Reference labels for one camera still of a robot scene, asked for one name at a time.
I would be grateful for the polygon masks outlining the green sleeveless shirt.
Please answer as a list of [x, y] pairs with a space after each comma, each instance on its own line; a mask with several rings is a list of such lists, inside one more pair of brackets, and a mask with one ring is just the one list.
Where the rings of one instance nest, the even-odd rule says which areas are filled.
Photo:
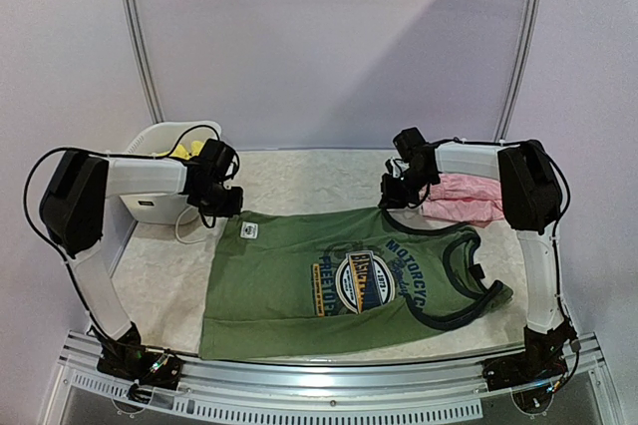
[[512, 296], [485, 280], [480, 244], [468, 223], [413, 227], [378, 208], [243, 212], [215, 249], [198, 354], [356, 353], [463, 328]]

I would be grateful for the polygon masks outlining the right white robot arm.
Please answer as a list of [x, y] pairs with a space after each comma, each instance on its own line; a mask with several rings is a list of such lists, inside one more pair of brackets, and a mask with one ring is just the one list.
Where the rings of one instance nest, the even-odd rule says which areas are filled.
[[570, 203], [564, 174], [541, 142], [481, 142], [466, 139], [426, 141], [418, 129], [393, 140], [397, 160], [386, 162], [379, 207], [393, 228], [418, 230], [395, 220], [394, 211], [421, 206], [443, 174], [499, 182], [504, 218], [515, 230], [523, 253], [528, 309], [525, 334], [574, 339], [560, 287], [558, 225]]

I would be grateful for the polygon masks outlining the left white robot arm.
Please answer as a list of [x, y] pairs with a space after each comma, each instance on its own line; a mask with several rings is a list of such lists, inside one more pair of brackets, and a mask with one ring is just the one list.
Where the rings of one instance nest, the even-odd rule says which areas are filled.
[[228, 181], [238, 173], [237, 151], [208, 139], [192, 159], [97, 153], [61, 149], [61, 159], [39, 206], [46, 238], [61, 254], [72, 283], [100, 337], [119, 341], [108, 355], [128, 379], [148, 371], [136, 327], [116, 293], [101, 253], [105, 205], [111, 197], [183, 197], [207, 227], [233, 217], [243, 206], [243, 190]]

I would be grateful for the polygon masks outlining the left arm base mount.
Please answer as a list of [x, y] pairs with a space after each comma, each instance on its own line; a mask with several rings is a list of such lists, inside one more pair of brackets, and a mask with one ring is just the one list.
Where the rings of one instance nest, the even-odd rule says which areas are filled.
[[167, 349], [153, 351], [143, 346], [133, 322], [119, 339], [108, 337], [96, 326], [91, 331], [102, 347], [97, 370], [130, 381], [129, 400], [148, 403], [151, 399], [146, 387], [177, 389], [184, 362]]

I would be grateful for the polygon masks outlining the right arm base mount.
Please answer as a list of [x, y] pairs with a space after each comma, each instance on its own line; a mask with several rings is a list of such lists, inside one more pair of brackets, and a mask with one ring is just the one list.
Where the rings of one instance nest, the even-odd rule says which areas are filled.
[[546, 334], [526, 327], [524, 349], [482, 363], [482, 378], [489, 391], [509, 389], [514, 406], [530, 416], [545, 413], [553, 397], [575, 375], [580, 362], [580, 341], [570, 322]]

